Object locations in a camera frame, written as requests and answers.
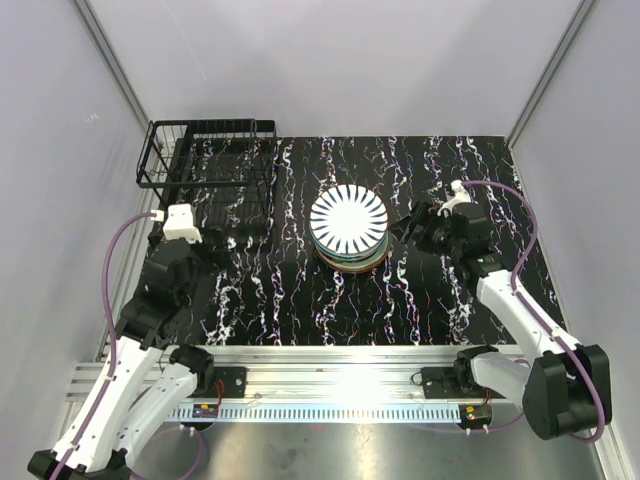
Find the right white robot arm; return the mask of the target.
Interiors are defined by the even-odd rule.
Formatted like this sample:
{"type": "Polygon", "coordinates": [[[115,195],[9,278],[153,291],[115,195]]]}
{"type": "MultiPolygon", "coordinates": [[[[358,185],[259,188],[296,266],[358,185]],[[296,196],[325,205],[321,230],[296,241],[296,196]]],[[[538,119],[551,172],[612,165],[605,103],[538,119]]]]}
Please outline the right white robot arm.
{"type": "Polygon", "coordinates": [[[561,328],[506,269],[480,205],[463,202],[440,215],[435,205],[420,202],[389,230],[422,253],[448,257],[455,278],[503,324],[524,354],[524,363],[517,363],[490,345],[459,351],[452,375],[458,393],[499,394],[522,411],[543,440],[572,435],[593,443],[602,436],[612,419],[608,356],[561,328]]]}

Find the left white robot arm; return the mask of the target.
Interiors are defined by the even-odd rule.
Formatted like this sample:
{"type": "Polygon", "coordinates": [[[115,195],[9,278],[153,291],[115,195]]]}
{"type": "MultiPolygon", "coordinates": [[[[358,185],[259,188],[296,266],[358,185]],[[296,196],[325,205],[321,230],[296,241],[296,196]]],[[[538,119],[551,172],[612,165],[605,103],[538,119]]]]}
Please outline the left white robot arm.
{"type": "Polygon", "coordinates": [[[159,243],[122,307],[110,353],[78,415],[27,470],[38,479],[128,479],[137,457],[180,402],[215,385],[214,358],[170,346],[212,263],[201,243],[159,243]]]}

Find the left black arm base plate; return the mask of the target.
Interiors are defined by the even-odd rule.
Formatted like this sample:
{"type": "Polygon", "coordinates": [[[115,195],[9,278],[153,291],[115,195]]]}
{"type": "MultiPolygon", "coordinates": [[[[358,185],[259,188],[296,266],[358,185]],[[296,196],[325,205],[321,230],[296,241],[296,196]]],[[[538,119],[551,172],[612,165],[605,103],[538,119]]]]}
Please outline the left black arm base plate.
{"type": "Polygon", "coordinates": [[[192,398],[243,399],[247,386],[248,370],[243,366],[223,366],[215,369],[213,383],[207,391],[195,392],[192,398]]]}

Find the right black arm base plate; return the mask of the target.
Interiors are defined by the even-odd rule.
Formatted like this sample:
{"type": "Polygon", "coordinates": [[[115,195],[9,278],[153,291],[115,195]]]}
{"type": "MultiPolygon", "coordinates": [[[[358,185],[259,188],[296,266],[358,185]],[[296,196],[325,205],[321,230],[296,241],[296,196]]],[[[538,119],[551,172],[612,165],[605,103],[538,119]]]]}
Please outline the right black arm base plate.
{"type": "Polygon", "coordinates": [[[422,390],[425,399],[505,400],[477,385],[470,373],[454,367],[422,367],[410,376],[410,382],[422,390]]]}

